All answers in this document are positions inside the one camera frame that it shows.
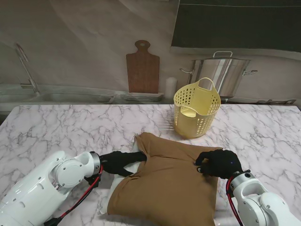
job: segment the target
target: brown garment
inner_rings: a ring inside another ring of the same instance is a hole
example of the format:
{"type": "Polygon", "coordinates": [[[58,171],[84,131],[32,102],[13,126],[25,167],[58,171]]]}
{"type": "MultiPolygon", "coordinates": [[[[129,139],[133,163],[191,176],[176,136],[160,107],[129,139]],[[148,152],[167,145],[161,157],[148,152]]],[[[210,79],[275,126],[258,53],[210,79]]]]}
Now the brown garment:
{"type": "Polygon", "coordinates": [[[201,152],[220,148],[186,145],[151,133],[136,141],[147,161],[116,187],[108,213],[160,226],[214,226],[218,178],[204,177],[194,162],[201,152]]]}

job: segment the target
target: yellow basket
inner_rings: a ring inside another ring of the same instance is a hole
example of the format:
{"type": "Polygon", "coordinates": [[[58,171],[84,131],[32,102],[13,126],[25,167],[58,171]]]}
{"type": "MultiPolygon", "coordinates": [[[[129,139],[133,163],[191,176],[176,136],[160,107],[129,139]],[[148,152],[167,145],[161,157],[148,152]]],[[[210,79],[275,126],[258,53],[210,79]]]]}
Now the yellow basket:
{"type": "Polygon", "coordinates": [[[204,135],[211,127],[221,98],[212,82],[211,90],[199,87],[199,81],[186,85],[174,95],[174,129],[185,138],[204,135]]]}

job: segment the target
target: faucet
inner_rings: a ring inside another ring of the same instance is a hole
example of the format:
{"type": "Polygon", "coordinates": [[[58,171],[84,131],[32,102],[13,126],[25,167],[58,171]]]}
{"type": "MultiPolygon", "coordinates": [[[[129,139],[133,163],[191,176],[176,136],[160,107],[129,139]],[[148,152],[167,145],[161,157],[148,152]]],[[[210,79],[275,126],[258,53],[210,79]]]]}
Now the faucet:
{"type": "Polygon", "coordinates": [[[29,60],[28,60],[26,54],[24,53],[24,50],[22,49],[22,47],[18,43],[16,43],[16,52],[18,54],[19,60],[21,61],[21,64],[22,64],[23,68],[25,69],[25,71],[26,71],[26,73],[29,77],[29,83],[30,83],[30,84],[21,84],[21,87],[24,88],[24,89],[33,89],[33,91],[36,94],[40,94],[40,90],[38,88],[38,85],[33,80],[32,75],[30,74],[26,64],[24,63],[24,60],[26,62],[29,62],[29,60]]]}

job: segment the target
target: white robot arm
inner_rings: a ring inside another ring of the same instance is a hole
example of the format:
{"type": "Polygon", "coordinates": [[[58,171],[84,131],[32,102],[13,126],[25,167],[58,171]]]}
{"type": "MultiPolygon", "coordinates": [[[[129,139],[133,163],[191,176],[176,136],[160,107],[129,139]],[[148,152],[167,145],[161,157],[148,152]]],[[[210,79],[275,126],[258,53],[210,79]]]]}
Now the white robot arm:
{"type": "Polygon", "coordinates": [[[238,215],[245,226],[301,226],[286,202],[269,192],[250,172],[230,181],[238,202],[238,215]]]}
{"type": "Polygon", "coordinates": [[[76,157],[58,151],[17,182],[0,202],[1,226],[40,226],[84,177],[99,172],[96,153],[76,157]]]}

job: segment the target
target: marble countertop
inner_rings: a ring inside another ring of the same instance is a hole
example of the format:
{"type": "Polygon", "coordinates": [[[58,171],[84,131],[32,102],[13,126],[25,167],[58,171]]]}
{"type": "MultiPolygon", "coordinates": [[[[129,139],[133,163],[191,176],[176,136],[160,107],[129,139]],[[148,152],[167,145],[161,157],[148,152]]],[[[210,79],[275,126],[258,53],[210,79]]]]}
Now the marble countertop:
{"type": "MultiPolygon", "coordinates": [[[[211,129],[184,140],[173,130],[173,105],[23,105],[0,126],[0,199],[22,177],[57,150],[70,155],[128,152],[134,136],[144,131],[193,145],[220,146],[237,153],[244,170],[282,196],[301,220],[301,112],[295,106],[222,105],[211,129]]],[[[113,175],[60,223],[60,226],[148,226],[150,222],[101,215],[113,175]]],[[[215,223],[236,226],[219,179],[215,223]]],[[[85,182],[55,213],[72,206],[87,188],[85,182]]]]}

